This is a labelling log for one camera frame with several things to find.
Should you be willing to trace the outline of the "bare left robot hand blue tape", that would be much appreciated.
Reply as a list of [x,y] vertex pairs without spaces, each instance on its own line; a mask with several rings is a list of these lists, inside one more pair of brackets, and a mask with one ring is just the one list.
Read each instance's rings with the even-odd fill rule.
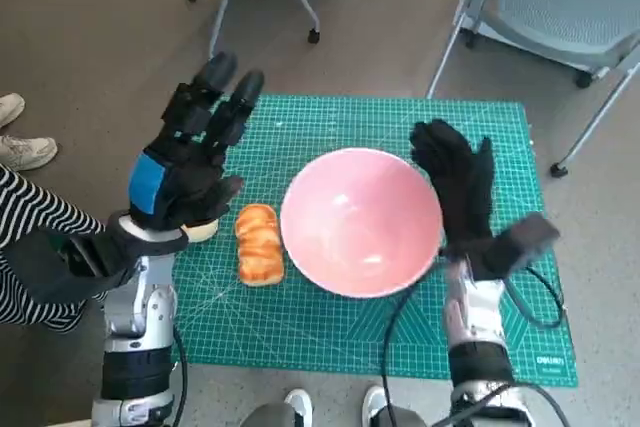
[[219,52],[176,87],[129,181],[129,213],[140,227],[199,226],[228,211],[243,180],[224,175],[226,153],[244,134],[264,85],[263,72],[251,70],[226,98],[236,68],[234,54]]

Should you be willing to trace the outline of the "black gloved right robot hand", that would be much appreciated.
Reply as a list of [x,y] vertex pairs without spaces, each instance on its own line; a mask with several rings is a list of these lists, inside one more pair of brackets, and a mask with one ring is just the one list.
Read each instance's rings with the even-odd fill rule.
[[447,122],[418,122],[410,134],[411,158],[429,176],[446,235],[444,255],[476,259],[491,243],[495,164],[491,139],[474,150]]

